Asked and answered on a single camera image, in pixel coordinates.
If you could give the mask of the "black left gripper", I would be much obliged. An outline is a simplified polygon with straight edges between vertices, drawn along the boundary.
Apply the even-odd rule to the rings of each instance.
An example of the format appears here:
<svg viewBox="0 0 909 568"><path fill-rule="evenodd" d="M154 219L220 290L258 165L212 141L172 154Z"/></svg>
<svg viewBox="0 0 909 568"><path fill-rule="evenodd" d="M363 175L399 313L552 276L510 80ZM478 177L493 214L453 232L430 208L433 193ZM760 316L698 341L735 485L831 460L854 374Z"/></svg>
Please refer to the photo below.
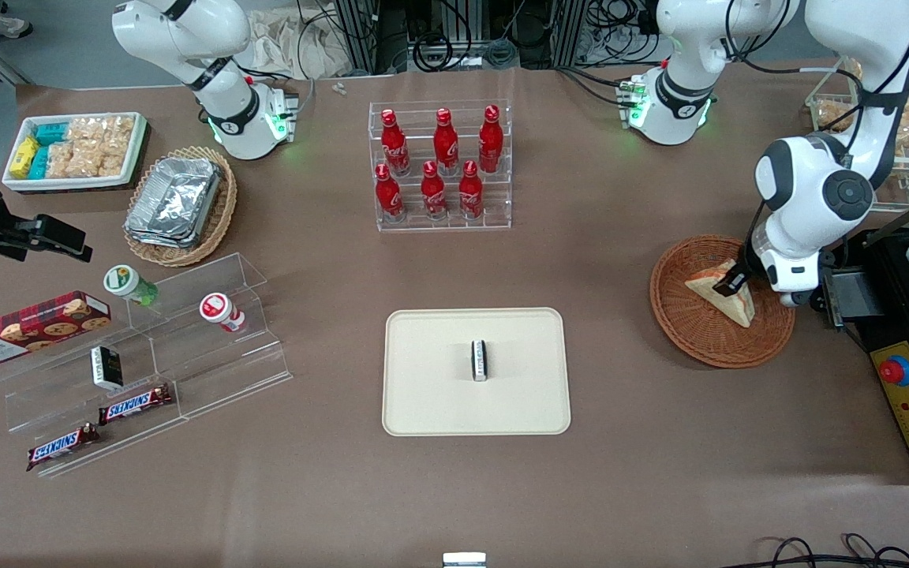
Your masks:
<svg viewBox="0 0 909 568"><path fill-rule="evenodd" d="M768 268L761 259L761 251L771 247L767 236L749 236L739 250L739 263L734 263L718 281L718 294L735 296L751 279L771 285Z"/></svg>

